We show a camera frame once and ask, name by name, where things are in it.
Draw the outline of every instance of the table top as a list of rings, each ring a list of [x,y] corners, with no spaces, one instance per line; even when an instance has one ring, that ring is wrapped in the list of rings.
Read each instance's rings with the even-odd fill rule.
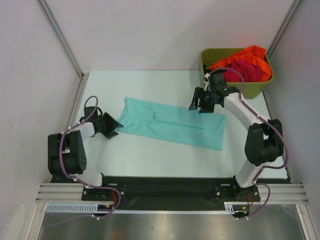
[[[196,70],[91,71],[77,121],[84,115],[85,101],[91,95],[98,97],[103,112],[117,119],[126,97],[188,108],[199,85]],[[262,93],[248,102],[269,117]],[[94,104],[94,99],[88,102],[88,106]],[[97,134],[84,142],[87,164],[106,176],[231,178],[246,160],[247,131],[228,110],[221,106],[214,110],[226,115],[222,151],[122,132],[110,140]],[[279,157],[272,166],[282,164]],[[287,173],[284,168],[265,169],[260,178],[286,179]]]

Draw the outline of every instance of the green bin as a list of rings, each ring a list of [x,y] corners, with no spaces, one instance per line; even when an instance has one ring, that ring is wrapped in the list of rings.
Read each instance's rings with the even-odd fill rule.
[[[221,59],[224,59],[230,55],[233,55],[237,52],[240,52],[241,50],[243,50],[244,48],[208,48],[205,49],[202,53],[201,53],[201,58],[200,58],[200,85],[202,88],[205,87],[205,82],[204,82],[204,78],[205,78],[205,73],[204,73],[204,68],[203,65],[206,65],[207,68],[210,67],[211,65],[213,65],[214,63],[220,61]],[[267,57],[267,55],[264,57],[264,61],[266,61],[269,66],[269,59]],[[273,78],[274,78],[274,72],[270,66],[271,69],[271,77],[269,79],[269,81],[264,81],[264,82],[245,82],[244,83],[244,88],[243,88],[243,96],[245,98],[255,98],[256,96],[259,95],[259,93],[262,92],[262,90],[265,88],[265,86],[267,84],[269,84]],[[240,89],[241,87],[241,82],[227,82],[228,87],[231,86],[235,86],[238,89]]]

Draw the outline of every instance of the pink cloth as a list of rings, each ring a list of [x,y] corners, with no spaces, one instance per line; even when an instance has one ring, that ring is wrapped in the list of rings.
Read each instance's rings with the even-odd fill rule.
[[[238,71],[244,78],[245,82],[261,82],[261,68],[250,62],[237,59],[229,68]],[[224,72],[223,76],[227,83],[242,82],[241,77],[231,70]]]

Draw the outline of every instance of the white backdrop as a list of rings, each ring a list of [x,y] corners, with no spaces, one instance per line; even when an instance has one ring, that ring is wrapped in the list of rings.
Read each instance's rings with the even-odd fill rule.
[[[47,0],[82,71],[197,70],[206,48],[268,48],[293,0]]]
[[[290,151],[289,171],[303,183],[320,227],[320,1],[303,1],[281,39],[267,86],[271,115],[283,124]]]
[[[24,205],[22,240],[49,176],[47,137],[67,124],[79,79],[35,0],[2,0],[0,32],[0,239]]]

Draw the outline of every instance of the turquoise towel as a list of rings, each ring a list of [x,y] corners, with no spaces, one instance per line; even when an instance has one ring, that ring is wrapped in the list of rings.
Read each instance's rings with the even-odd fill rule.
[[[226,116],[127,97],[119,132],[222,150]]]

